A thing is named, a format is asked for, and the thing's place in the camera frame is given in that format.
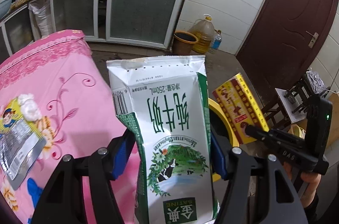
kitchen cabinet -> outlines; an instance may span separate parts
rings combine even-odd
[[[167,49],[183,0],[107,0],[108,42]]]
[[[54,32],[82,30],[89,42],[169,50],[184,1],[50,0],[50,16]],[[36,17],[27,4],[0,20],[0,29],[0,63],[41,38]]]
[[[98,39],[98,0],[50,0],[54,31],[82,30],[87,40]]]
[[[8,41],[13,53],[18,52],[34,40],[27,5],[8,16],[3,23],[3,37],[5,42]]]

glass cabinet door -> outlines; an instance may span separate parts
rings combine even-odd
[[[98,38],[98,0],[52,0],[56,31],[82,30],[87,39]]]
[[[13,53],[34,40],[27,6],[5,20],[5,29]]]
[[[112,42],[167,48],[182,0],[107,0],[106,36]]]

brown flowerpot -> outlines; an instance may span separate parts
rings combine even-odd
[[[198,38],[185,31],[176,31],[174,33],[174,41],[172,51],[174,55],[186,56],[189,55],[193,45],[198,42]]]

pink bed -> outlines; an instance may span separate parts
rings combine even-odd
[[[0,168],[1,193],[24,224],[29,223],[34,212],[28,192],[29,178],[44,188],[63,155],[89,156],[125,131],[115,117],[110,87],[91,58],[82,31],[53,33],[0,65],[1,114],[11,99],[29,93],[34,95],[43,115],[37,125],[47,144],[18,190],[11,188]],[[125,172],[111,183],[125,223],[134,223],[139,162],[135,146]],[[95,223],[89,183],[85,178],[84,201],[88,223]]]

brown door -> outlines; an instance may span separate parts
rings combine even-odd
[[[237,55],[263,104],[307,70],[333,23],[338,0],[266,0]],[[309,47],[313,34],[319,34]]]

